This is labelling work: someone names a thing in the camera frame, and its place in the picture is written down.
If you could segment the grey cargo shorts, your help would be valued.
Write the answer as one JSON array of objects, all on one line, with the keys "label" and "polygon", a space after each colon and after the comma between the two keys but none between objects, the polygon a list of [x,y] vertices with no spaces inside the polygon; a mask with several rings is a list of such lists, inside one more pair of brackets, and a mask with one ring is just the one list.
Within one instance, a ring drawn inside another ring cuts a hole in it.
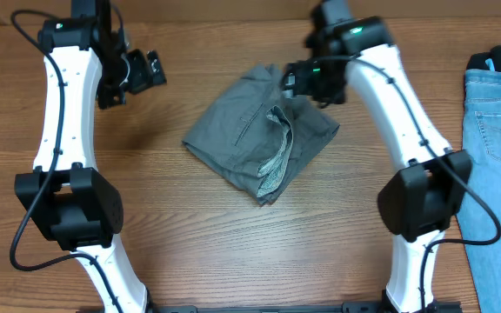
[{"label": "grey cargo shorts", "polygon": [[306,97],[286,97],[281,77],[275,64],[248,70],[183,140],[187,150],[261,205],[276,202],[339,130]]}]

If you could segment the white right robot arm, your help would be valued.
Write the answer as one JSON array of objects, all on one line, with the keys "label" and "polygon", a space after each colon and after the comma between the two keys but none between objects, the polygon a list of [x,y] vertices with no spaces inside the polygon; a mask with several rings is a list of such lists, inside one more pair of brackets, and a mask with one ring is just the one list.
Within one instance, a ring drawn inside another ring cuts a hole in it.
[{"label": "white right robot arm", "polygon": [[400,52],[381,17],[356,19],[345,1],[320,2],[311,12],[311,56],[289,63],[280,82],[286,97],[310,96],[323,106],[346,100],[351,87],[377,126],[395,169],[377,195],[392,234],[391,275],[374,302],[344,303],[344,312],[459,312],[441,302],[431,282],[438,247],[464,197],[471,161],[454,151],[424,112]]}]

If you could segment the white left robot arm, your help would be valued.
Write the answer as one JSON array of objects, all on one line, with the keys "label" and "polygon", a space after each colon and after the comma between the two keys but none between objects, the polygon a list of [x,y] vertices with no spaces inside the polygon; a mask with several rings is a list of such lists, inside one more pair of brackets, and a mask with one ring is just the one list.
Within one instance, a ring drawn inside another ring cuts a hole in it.
[{"label": "white left robot arm", "polygon": [[122,105],[165,83],[158,54],[130,47],[124,22],[109,0],[75,1],[67,18],[45,15],[32,44],[47,78],[43,134],[32,170],[16,176],[23,221],[75,259],[97,290],[105,312],[155,310],[120,237],[119,191],[98,171],[96,110]]}]

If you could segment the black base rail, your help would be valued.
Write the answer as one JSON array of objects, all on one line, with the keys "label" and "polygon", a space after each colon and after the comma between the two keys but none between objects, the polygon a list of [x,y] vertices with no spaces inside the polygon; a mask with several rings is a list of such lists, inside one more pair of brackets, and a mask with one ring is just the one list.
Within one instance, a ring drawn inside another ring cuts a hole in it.
[{"label": "black base rail", "polygon": [[237,308],[198,308],[196,306],[151,305],[149,313],[390,313],[387,303],[382,302],[347,302],[339,305],[312,306],[270,306]]}]

